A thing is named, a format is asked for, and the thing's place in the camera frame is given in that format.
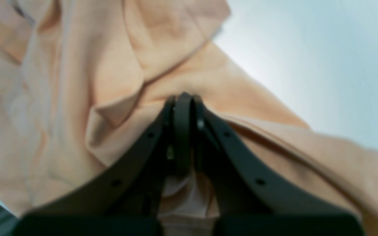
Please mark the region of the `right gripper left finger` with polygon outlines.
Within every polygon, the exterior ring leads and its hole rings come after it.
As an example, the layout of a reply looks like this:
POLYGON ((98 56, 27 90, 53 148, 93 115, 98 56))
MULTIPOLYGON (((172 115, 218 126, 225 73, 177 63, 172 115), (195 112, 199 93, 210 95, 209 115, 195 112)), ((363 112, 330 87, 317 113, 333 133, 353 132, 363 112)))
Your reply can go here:
POLYGON ((155 121, 108 170, 26 214, 14 236, 162 236, 157 214, 168 176, 191 168, 192 96, 171 96, 155 121))

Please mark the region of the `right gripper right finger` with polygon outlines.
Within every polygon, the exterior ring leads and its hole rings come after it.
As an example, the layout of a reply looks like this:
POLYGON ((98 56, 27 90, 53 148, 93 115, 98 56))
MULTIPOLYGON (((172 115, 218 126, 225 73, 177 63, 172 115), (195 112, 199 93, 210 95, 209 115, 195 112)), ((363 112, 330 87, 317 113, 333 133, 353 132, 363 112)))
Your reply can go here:
POLYGON ((363 236, 358 220, 289 182, 249 150, 233 129, 192 99, 195 169, 219 205, 214 236, 363 236))

